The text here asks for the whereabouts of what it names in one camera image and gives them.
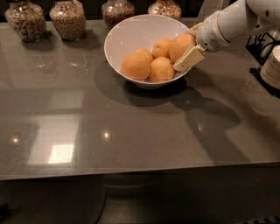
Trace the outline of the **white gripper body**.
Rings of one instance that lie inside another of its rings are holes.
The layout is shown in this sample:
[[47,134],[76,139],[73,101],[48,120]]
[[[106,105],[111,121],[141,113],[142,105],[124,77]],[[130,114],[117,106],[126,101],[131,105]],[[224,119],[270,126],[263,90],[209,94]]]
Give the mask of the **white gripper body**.
[[229,46],[230,43],[221,34],[218,16],[220,11],[207,17],[199,26],[196,35],[197,44],[204,48],[207,52],[218,52],[220,49]]

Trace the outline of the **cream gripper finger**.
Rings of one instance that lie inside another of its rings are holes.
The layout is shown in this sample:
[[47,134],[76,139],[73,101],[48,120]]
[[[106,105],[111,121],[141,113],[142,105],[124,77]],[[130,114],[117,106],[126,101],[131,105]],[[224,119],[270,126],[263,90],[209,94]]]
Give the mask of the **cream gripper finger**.
[[205,49],[200,45],[190,44],[183,55],[174,63],[173,68],[177,72],[185,72],[197,65],[205,58]]
[[192,28],[188,29],[185,33],[189,34],[195,38],[199,32],[199,28],[201,27],[201,25],[202,25],[202,22],[197,23]]

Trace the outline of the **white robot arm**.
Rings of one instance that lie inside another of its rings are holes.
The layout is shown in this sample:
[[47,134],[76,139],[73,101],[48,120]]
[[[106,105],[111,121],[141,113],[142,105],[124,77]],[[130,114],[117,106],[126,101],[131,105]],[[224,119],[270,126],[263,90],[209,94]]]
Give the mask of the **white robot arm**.
[[237,0],[186,32],[196,44],[186,48],[173,68],[183,73],[200,63],[205,52],[217,52],[239,37],[260,34],[279,25],[280,0]]

